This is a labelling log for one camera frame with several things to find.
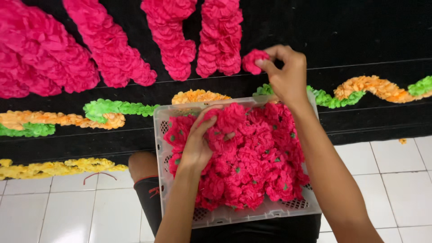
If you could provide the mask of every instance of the right hand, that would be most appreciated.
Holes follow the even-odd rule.
[[[306,93],[306,56],[296,52],[289,45],[275,45],[265,50],[270,60],[256,60],[255,64],[267,72],[274,93],[293,109],[298,104],[308,103]],[[274,65],[274,60],[284,62],[282,69]]]

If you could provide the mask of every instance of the yellow flower garland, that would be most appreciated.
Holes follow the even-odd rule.
[[[405,89],[376,75],[348,79],[334,90],[334,94],[338,99],[346,99],[354,91],[369,91],[381,99],[394,103],[406,103],[432,96],[432,90],[419,96],[412,96]]]
[[[191,102],[204,102],[223,99],[231,99],[231,97],[221,95],[219,93],[213,93],[211,91],[206,92],[205,90],[189,90],[187,92],[178,92],[178,94],[174,95],[172,98],[171,103],[173,105],[178,105]]]
[[[83,172],[125,171],[126,165],[115,165],[107,159],[79,159],[64,162],[33,163],[28,166],[12,165],[12,160],[0,160],[0,180],[6,177],[14,179],[41,179],[51,176],[74,175]]]
[[[0,113],[0,123],[9,129],[24,130],[23,124],[25,123],[44,123],[44,124],[60,124],[62,126],[75,125],[82,128],[104,128],[113,129],[124,126],[124,115],[121,113],[107,113],[103,114],[108,121],[106,123],[99,123],[84,118],[81,115],[69,114],[65,115],[61,112],[31,112],[31,111],[7,111]]]

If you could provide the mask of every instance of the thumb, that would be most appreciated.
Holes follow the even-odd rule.
[[[255,65],[259,66],[269,76],[270,75],[278,74],[280,72],[280,70],[270,60],[261,60],[261,59],[258,59],[258,60],[255,61]]]
[[[201,123],[201,125],[195,130],[195,133],[197,135],[197,137],[203,137],[204,134],[206,133],[207,129],[209,129],[210,127],[212,127],[217,120],[217,116],[213,116],[212,118],[208,119],[207,121],[204,121],[203,123]]]

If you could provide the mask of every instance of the floor tile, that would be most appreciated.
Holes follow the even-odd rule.
[[[432,226],[417,226],[399,228],[403,243],[430,243],[432,241]]]
[[[375,228],[397,227],[380,174],[354,176]]]
[[[334,146],[352,175],[379,173],[369,142]]]
[[[96,191],[89,243],[139,242],[141,210],[134,189]]]
[[[0,205],[1,242],[38,243],[48,193],[5,195]]]
[[[5,187],[6,187],[6,180],[0,181],[0,195],[3,195]]]
[[[397,228],[377,229],[377,232],[384,243],[402,243]]]
[[[337,243],[333,232],[320,233],[317,243]]]
[[[371,142],[381,173],[425,170],[425,165],[413,138],[406,144],[397,139]]]
[[[95,193],[51,193],[39,243],[87,243]]]
[[[71,192],[71,191],[85,191],[85,190],[96,190],[96,183],[98,182],[98,175],[94,173],[84,172],[76,175],[68,176],[54,176],[53,183],[51,185],[51,192]]]
[[[324,214],[321,215],[321,228],[320,232],[329,232],[332,231],[330,225],[327,222],[327,219],[324,217]]]
[[[97,189],[133,188],[133,180],[128,169],[126,171],[104,172],[114,176],[117,180],[111,176],[99,174]]]
[[[420,154],[425,162],[426,169],[432,170],[432,136],[417,137],[415,140],[417,148],[419,148]]]
[[[155,237],[152,229],[150,228],[149,222],[147,221],[146,214],[141,210],[141,242],[153,242]]]
[[[426,171],[382,174],[399,227],[432,224],[432,182]]]
[[[52,177],[44,179],[12,179],[6,183],[5,195],[50,192]]]

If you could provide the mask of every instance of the plastic crate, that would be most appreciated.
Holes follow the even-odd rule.
[[[315,110],[315,114],[318,117],[315,96],[310,91],[308,91],[308,98]],[[223,104],[224,106],[229,106],[229,104],[237,102],[238,104],[245,107],[261,107],[267,102],[275,100],[277,100],[277,97],[275,96],[256,96],[240,99],[160,106],[154,111],[153,119],[155,126],[156,154],[158,158],[162,216],[165,214],[170,188],[174,182],[173,175],[169,172],[168,164],[168,160],[172,157],[172,146],[163,139],[164,133],[166,133],[169,128],[169,117],[187,114],[198,115],[204,108],[214,104]],[[274,217],[289,217],[321,213],[321,209],[310,185],[306,185],[303,188],[302,195],[305,199],[301,201],[297,199],[292,201],[271,201],[266,195],[264,202],[258,208],[256,208],[255,211],[249,208],[240,211],[234,211],[228,206],[219,206],[214,211],[209,211],[204,208],[196,208],[194,212],[194,219],[192,221],[192,228],[195,229],[216,225],[234,224]]]

